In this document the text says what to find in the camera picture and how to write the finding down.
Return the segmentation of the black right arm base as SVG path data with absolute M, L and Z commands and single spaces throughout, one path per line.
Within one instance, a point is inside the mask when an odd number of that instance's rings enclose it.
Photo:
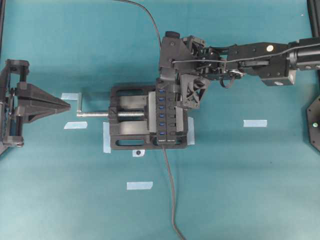
M 320 96 L 306 109 L 307 128 L 310 144 L 320 151 Z

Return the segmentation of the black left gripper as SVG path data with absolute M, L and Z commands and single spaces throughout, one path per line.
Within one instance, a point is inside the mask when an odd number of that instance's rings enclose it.
M 7 59 L 0 72 L 0 146 L 2 148 L 22 147 L 23 123 L 29 124 L 71 109 L 70 104 L 55 97 L 39 87 L 27 83 L 29 62 Z M 19 75 L 16 87 L 11 87 L 11 75 Z M 54 107 L 18 106 L 19 98 L 54 104 Z

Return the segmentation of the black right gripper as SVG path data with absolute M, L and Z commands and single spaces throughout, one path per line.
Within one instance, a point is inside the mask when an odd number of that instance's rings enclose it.
M 206 47 L 203 39 L 192 35 L 163 37 L 159 58 L 160 79 L 180 82 L 181 108 L 199 109 L 200 101 L 210 85 L 209 80 L 231 81 L 243 77 L 244 73 L 236 67 L 227 69 L 227 63 L 221 58 L 228 49 Z

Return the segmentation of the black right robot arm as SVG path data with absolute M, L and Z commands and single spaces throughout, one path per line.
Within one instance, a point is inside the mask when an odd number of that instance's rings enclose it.
M 225 47 L 206 46 L 203 39 L 166 32 L 159 58 L 156 104 L 161 110 L 197 109 L 212 81 L 229 89 L 245 75 L 258 76 L 267 86 L 289 86 L 296 71 L 319 70 L 320 39 L 288 44 L 256 42 Z

